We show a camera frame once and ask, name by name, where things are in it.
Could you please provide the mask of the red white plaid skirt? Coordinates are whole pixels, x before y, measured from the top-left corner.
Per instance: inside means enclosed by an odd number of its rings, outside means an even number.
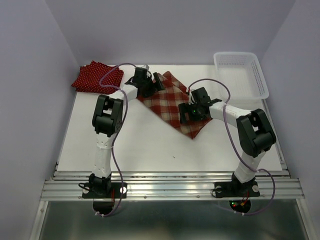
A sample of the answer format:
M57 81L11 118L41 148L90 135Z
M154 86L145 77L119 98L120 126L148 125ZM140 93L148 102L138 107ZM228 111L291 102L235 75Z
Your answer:
M185 124L181 124L179 104L186 103L189 100L189 96L186 93L187 87L170 71L166 71L163 74L159 73L158 76L165 90L158 91L147 98L139 96L138 100L175 130L190 139L194 139L211 119L195 122L188 121Z

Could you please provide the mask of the red polka dot skirt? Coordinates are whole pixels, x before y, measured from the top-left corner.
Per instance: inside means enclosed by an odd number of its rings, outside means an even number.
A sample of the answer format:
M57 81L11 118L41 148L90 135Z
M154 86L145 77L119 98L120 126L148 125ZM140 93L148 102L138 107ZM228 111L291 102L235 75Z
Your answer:
M108 86L120 87L123 76L120 75L109 75L103 79L102 84ZM75 82L71 85L76 88L77 92L84 93L97 93L97 94L112 94L117 91L114 87L102 87L99 84L99 77L96 76L79 76Z
M99 77L100 80L103 76L105 76L108 72L110 72L113 69L112 66L108 66L101 62L92 61L90 64L87 64L85 66L81 66L79 68L79 76L86 76L86 77ZM122 75L124 76L124 71L120 69L116 69L107 76L113 76L113 75Z

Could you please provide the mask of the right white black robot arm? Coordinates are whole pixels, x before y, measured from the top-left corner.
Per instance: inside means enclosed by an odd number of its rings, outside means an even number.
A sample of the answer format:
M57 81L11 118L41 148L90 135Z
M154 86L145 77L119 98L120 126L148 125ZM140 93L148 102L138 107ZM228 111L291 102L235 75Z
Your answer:
M212 195L215 198L258 197L256 182L258 166L277 138L264 110L247 110L234 107L220 99L211 99L204 87L191 92L189 101L178 106L180 122L199 122L216 119L237 129L242 153L237 153L239 164L231 181L215 182Z

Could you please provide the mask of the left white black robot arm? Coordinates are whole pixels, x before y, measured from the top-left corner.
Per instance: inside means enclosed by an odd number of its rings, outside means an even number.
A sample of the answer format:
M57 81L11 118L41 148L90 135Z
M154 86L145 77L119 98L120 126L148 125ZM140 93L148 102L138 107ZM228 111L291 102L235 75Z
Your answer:
M92 126L96 133L96 148L93 169L88 182L82 186L82 197L85 199L111 198L116 194L124 194L123 183L112 183L111 160L115 139L119 134L128 112L128 103L138 97L148 98L163 86L159 74L151 73L147 65L135 67L134 75L122 87L103 84L103 80L118 67L99 80L102 88L112 88L114 93L98 96L92 117Z

